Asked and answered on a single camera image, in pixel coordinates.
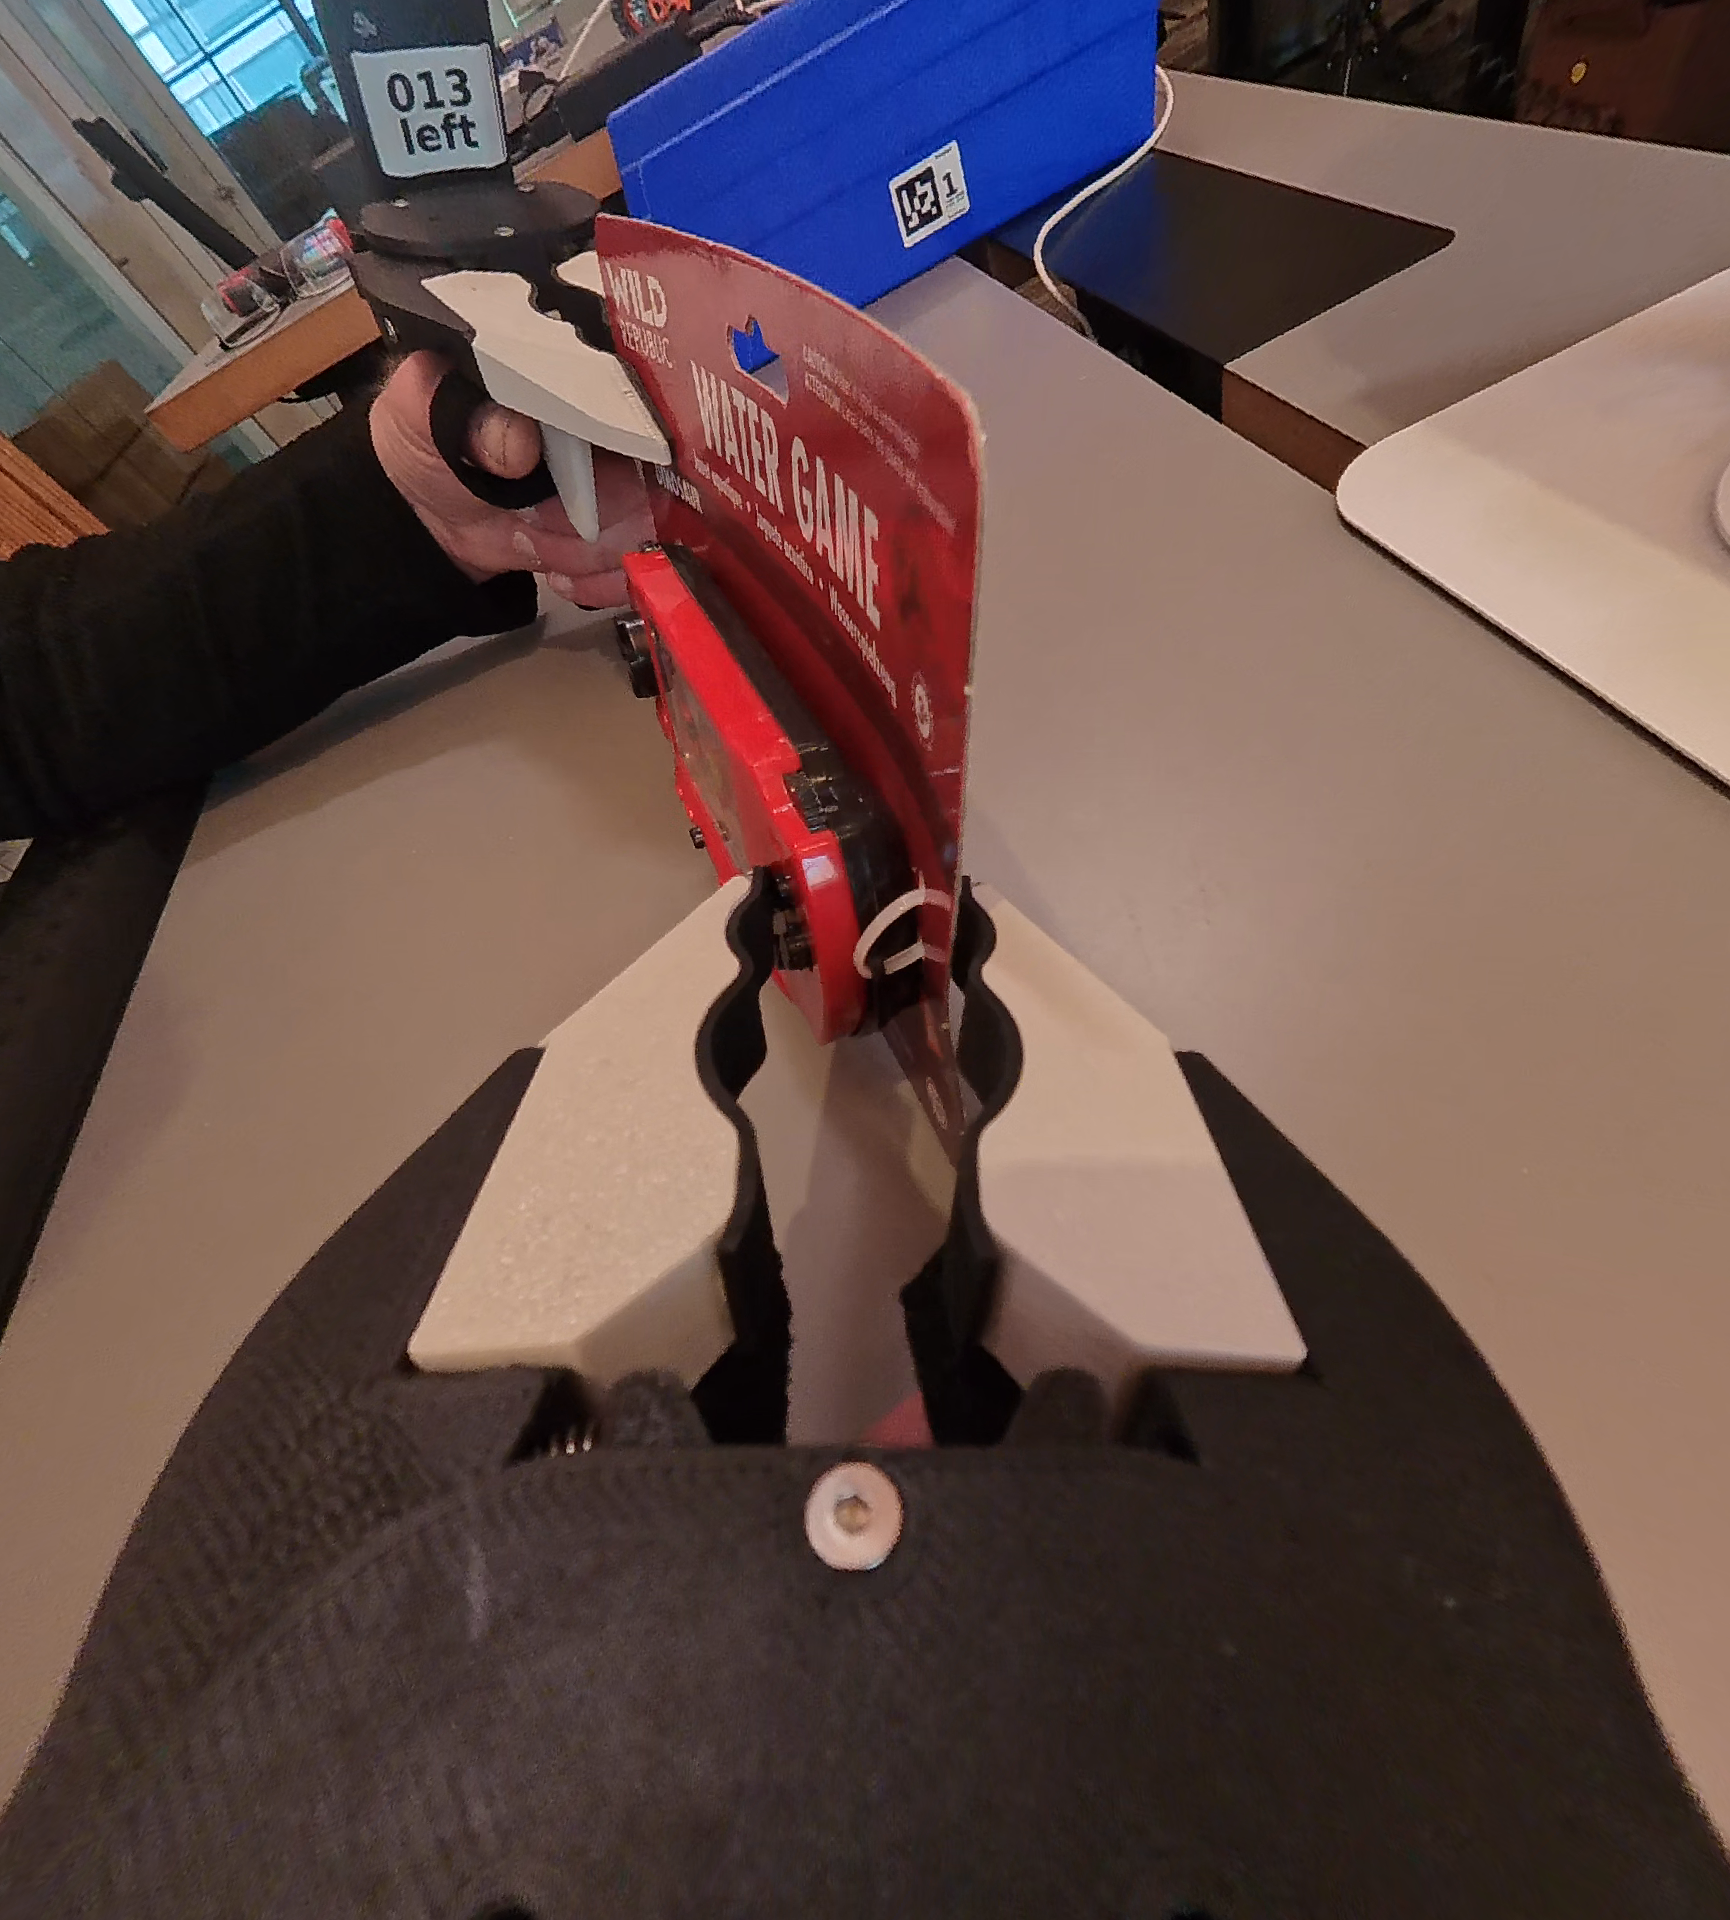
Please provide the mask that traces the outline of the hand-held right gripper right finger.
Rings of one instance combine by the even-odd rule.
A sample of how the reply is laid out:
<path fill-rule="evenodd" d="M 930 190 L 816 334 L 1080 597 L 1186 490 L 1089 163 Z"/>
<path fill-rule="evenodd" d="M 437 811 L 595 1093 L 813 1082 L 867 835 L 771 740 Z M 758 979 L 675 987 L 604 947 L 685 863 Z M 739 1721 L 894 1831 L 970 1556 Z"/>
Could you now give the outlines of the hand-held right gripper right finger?
<path fill-rule="evenodd" d="M 988 885 L 962 886 L 949 973 L 971 1115 L 946 1241 L 899 1294 L 932 1441 L 998 1442 L 1051 1377 L 1117 1425 L 1155 1375 L 1295 1375 L 1307 1344 L 1166 1036 Z"/>

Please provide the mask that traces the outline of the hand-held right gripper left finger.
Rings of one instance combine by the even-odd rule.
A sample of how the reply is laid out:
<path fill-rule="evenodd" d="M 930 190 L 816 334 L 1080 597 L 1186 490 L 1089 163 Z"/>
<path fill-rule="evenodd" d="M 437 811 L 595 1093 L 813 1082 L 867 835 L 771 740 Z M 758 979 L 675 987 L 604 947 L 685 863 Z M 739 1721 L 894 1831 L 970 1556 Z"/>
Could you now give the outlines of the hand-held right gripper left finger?
<path fill-rule="evenodd" d="M 789 1307 L 756 1133 L 776 889 L 734 877 L 544 1041 L 407 1361 L 664 1373 L 712 1438 L 778 1444 Z"/>

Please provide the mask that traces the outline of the red handheld toy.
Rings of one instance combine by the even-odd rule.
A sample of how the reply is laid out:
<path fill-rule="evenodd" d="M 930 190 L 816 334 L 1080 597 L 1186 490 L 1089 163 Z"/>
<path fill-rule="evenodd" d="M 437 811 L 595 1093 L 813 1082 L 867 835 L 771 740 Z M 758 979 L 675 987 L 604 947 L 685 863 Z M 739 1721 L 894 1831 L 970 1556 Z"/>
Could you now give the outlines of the red handheld toy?
<path fill-rule="evenodd" d="M 694 842 L 776 886 L 820 1044 L 881 1034 L 949 1161 L 981 428 L 873 319 L 743 252 L 599 215 L 612 343 L 660 419 L 626 561 Z"/>

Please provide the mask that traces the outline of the person's left forearm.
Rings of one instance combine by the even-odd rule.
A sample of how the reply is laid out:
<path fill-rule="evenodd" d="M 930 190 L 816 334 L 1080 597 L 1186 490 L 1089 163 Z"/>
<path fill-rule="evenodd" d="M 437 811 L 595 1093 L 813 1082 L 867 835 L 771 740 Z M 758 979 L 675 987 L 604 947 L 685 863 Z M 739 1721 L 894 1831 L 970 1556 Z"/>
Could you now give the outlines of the person's left forearm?
<path fill-rule="evenodd" d="M 462 636 L 538 616 L 472 582 L 343 413 L 160 520 L 0 561 L 0 840 L 237 762 Z"/>

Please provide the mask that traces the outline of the person's left hand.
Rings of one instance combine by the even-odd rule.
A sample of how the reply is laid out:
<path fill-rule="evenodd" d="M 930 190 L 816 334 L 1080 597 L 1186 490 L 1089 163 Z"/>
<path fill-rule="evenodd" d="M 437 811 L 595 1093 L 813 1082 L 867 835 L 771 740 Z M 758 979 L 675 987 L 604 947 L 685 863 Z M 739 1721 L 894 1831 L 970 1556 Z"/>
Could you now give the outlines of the person's left hand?
<path fill-rule="evenodd" d="M 436 352 L 417 350 L 398 364 L 371 402 L 371 449 L 400 498 L 469 580 L 525 573 L 572 606 L 620 609 L 630 597 L 623 559 L 653 536 L 640 467 L 612 451 L 592 454 L 595 540 L 578 535 L 560 496 L 521 513 L 497 511 L 473 498 L 433 446 L 430 405 L 444 373 Z"/>

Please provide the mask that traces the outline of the clear safety glasses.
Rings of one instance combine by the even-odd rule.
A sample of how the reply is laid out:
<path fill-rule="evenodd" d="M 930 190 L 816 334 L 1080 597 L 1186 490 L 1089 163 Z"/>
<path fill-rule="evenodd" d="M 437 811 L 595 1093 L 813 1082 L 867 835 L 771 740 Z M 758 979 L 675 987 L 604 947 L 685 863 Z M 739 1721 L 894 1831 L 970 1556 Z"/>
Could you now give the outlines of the clear safety glasses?
<path fill-rule="evenodd" d="M 202 317 L 216 345 L 240 349 L 267 331 L 291 306 L 349 283 L 349 230 L 338 212 L 216 283 Z"/>

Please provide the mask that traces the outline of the grey storage box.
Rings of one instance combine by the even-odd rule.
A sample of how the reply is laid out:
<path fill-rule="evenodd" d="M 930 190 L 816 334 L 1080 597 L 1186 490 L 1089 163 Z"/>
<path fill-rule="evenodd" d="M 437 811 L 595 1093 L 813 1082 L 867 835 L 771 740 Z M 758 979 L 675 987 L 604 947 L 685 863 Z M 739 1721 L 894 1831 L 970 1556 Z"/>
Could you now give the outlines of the grey storage box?
<path fill-rule="evenodd" d="M 370 199 L 349 129 L 333 111 L 282 94 L 208 137 L 277 240 Z"/>

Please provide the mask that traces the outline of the wooden side table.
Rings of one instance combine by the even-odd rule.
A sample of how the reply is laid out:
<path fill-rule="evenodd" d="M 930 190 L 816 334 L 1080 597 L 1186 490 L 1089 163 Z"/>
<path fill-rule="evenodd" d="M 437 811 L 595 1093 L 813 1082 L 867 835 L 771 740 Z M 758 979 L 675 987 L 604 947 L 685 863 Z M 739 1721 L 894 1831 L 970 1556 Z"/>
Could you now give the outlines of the wooden side table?
<path fill-rule="evenodd" d="M 599 129 L 521 160 L 515 182 L 523 188 L 563 182 L 599 200 L 617 193 L 621 180 L 609 132 Z M 192 453 L 301 392 L 377 340 L 371 309 L 349 283 L 342 283 L 332 292 L 293 303 L 247 345 L 199 352 L 152 401 L 145 417 L 175 451 Z"/>

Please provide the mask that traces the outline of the blue plastic bin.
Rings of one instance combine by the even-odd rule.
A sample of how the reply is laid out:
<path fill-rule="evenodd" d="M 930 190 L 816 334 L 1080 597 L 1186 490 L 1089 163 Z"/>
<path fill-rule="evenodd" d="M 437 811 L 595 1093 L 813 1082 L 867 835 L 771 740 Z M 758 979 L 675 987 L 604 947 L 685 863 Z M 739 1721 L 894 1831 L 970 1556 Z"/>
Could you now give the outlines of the blue plastic bin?
<path fill-rule="evenodd" d="M 1155 2 L 794 2 L 609 114 L 627 212 L 865 306 L 1155 125 Z"/>

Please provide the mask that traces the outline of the brown cardboard box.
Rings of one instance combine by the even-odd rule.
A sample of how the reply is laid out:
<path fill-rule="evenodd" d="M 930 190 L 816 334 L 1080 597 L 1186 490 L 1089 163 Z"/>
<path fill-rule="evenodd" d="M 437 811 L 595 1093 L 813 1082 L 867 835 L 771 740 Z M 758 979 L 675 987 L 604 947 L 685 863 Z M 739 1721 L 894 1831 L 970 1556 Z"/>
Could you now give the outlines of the brown cardboard box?
<path fill-rule="evenodd" d="M 109 531 L 156 523 L 228 486 L 216 451 L 179 451 L 147 421 L 150 397 L 108 359 L 52 397 L 12 445 Z"/>

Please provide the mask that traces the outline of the black flat pad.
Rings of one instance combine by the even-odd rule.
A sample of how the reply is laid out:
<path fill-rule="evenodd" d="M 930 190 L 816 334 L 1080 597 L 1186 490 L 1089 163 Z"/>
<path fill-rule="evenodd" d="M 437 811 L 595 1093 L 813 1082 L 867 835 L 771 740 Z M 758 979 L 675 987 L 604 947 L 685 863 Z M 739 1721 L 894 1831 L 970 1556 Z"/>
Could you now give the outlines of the black flat pad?
<path fill-rule="evenodd" d="M 1444 227 L 1152 152 L 1054 229 L 1043 265 L 1099 349 L 1217 419 L 1229 364 L 1452 240 Z"/>

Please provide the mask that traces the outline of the brown paper bag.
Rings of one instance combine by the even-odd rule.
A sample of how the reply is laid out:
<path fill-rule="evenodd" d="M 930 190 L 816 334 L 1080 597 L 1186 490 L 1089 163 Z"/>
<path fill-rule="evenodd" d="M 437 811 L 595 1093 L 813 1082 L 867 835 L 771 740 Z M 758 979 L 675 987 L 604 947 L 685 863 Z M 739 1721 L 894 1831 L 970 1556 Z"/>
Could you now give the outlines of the brown paper bag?
<path fill-rule="evenodd" d="M 1730 155 L 1730 2 L 1543 2 L 1521 125 Z"/>

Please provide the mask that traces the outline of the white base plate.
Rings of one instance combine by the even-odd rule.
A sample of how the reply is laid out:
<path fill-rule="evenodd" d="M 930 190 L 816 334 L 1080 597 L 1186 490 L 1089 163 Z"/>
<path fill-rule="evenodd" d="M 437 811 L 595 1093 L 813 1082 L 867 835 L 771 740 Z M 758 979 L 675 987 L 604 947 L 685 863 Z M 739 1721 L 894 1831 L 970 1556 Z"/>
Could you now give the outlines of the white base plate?
<path fill-rule="evenodd" d="M 1373 445 L 1335 507 L 1730 786 L 1730 268 Z"/>

